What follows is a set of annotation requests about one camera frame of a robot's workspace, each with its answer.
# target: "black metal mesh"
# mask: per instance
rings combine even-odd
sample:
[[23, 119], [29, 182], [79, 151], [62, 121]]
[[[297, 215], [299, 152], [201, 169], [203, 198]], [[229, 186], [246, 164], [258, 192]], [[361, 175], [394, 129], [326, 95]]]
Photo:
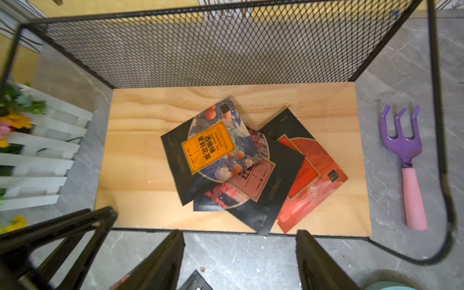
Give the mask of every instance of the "black metal mesh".
[[116, 88], [343, 82], [418, 1], [247, 2], [83, 17], [46, 24], [46, 36]]

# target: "pink handle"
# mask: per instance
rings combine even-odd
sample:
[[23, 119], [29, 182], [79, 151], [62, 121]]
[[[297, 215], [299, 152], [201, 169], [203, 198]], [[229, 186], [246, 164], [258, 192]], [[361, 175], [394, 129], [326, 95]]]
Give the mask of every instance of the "pink handle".
[[424, 203], [417, 183], [416, 169], [403, 168], [403, 198], [405, 201], [406, 224], [417, 231], [428, 230]]

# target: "yellow flower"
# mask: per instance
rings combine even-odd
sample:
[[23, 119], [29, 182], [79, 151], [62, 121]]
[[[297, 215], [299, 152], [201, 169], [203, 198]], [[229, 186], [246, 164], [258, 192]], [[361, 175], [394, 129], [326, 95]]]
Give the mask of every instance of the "yellow flower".
[[2, 232], [12, 232], [16, 231], [19, 229], [22, 229], [23, 227], [26, 227], [27, 220], [24, 219], [23, 216], [17, 216], [14, 218], [14, 220], [11, 222], [9, 226], [3, 229]]
[[27, 220], [25, 220], [22, 215], [17, 216], [16, 218], [14, 218], [13, 221], [18, 222], [18, 223], [27, 222]]
[[0, 148], [5, 148], [10, 146], [10, 143], [6, 142], [5, 140], [0, 140]]
[[30, 124], [31, 121], [31, 119], [25, 117], [23, 114], [15, 113], [11, 109], [8, 116], [0, 118], [0, 122], [9, 123], [17, 129], [21, 129], [22, 127], [32, 128], [32, 124]]

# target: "wood grain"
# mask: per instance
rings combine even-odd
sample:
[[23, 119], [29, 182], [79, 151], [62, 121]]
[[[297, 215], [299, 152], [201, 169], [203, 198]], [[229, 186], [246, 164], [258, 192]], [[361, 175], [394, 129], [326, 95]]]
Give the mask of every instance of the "wood grain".
[[226, 97], [254, 129], [289, 107], [348, 176], [290, 233], [372, 234], [354, 83], [114, 90], [96, 208], [114, 207], [118, 227], [253, 232], [228, 212], [182, 207], [160, 139]]

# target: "gray marble floor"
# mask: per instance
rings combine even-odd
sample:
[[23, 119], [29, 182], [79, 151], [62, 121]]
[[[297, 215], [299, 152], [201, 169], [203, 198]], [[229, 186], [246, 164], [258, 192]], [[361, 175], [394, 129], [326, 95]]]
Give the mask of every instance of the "gray marble floor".
[[[363, 241], [319, 239], [333, 259], [361, 287], [387, 279], [407, 282], [424, 290], [464, 288], [464, 19], [439, 19], [438, 28], [450, 183], [461, 216], [461, 232], [451, 255], [440, 265], [430, 267], [411, 265]], [[441, 246], [445, 233], [445, 209], [437, 179], [427, 33], [425, 19], [408, 20], [356, 81], [372, 238], [416, 258], [431, 256]], [[65, 77], [55, 65], [66, 70]], [[22, 214], [31, 223], [37, 223], [93, 207], [95, 199], [111, 90], [50, 47], [44, 49], [39, 67], [33, 86], [54, 95], [86, 95], [94, 103], [95, 115], [58, 203], [3, 212], [0, 214], [2, 221]], [[387, 103], [393, 105], [394, 113], [403, 107], [411, 111], [416, 104], [422, 106], [419, 126], [424, 150], [414, 159], [414, 165], [424, 197], [428, 232], [414, 232], [405, 226], [400, 161], [380, 141], [379, 116]], [[412, 135], [407, 118], [402, 119], [406, 127], [404, 131]], [[166, 235], [110, 232], [82, 289], [107, 289], [143, 260]], [[179, 287], [193, 270], [205, 266], [202, 275], [214, 289], [301, 289], [294, 238], [189, 233], [185, 234], [185, 240]], [[37, 250], [33, 261], [39, 263], [55, 245]], [[77, 258], [78, 250], [53, 278], [54, 283], [63, 278], [66, 268]]]

